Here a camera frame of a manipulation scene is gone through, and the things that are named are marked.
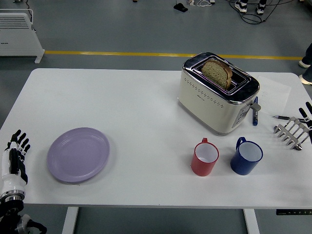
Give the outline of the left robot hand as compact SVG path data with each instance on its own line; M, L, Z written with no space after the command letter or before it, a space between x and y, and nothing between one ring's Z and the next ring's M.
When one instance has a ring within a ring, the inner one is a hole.
M25 195L24 187L28 183L28 176L24 162L27 151L31 147L26 136L26 133L17 130L2 154L1 179L3 187L0 194L1 198L13 194L21 197Z

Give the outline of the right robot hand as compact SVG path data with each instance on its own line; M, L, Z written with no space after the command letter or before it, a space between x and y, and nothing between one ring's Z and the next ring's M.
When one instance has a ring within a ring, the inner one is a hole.
M309 102L306 102L306 107L308 108L308 110L311 114L312 113L312 105ZM304 119L304 123L307 124L307 127L309 129L310 141L312 141L312 120L308 117L308 115L306 114L306 112L304 111L303 108L299 108L299 112L301 113L301 115Z

